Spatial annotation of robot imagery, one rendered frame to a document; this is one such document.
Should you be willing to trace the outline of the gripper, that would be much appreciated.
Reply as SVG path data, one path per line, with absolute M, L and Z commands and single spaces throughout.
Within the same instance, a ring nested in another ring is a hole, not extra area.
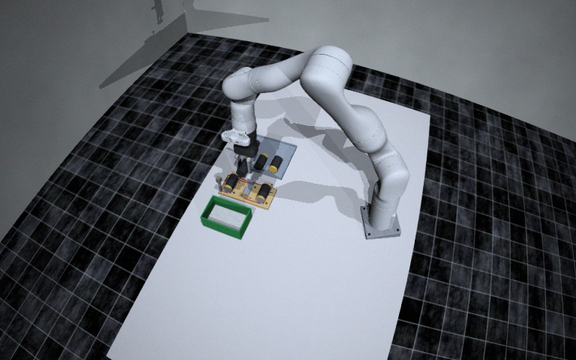
M 241 164 L 240 155 L 247 158 L 247 172 L 250 173 L 252 170 L 251 159 L 255 158 L 257 152 L 259 151 L 257 139 L 257 124 L 256 117 L 250 121 L 237 122 L 232 119 L 231 116 L 231 130 L 224 131 L 221 134 L 221 139 L 228 143 L 233 143 L 235 160 L 237 169 Z

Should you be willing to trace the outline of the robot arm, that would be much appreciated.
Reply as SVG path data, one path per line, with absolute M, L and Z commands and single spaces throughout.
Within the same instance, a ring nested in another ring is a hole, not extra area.
M 373 189 L 369 224 L 375 230 L 391 230 L 410 172 L 400 153 L 386 140 L 377 114 L 366 106 L 351 106 L 345 98 L 344 87 L 352 68 L 353 60 L 345 50 L 318 46 L 274 64 L 243 67 L 223 81 L 222 91 L 231 99 L 232 119 L 248 122 L 255 115 L 257 94 L 276 92 L 300 80 L 304 91 L 334 119 L 351 143 L 368 154 L 379 178 Z

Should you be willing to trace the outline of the green open-top box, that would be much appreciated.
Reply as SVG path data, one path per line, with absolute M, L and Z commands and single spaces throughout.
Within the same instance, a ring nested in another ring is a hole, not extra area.
M 241 240 L 251 222 L 251 210 L 247 206 L 212 195 L 200 219 L 204 227 Z

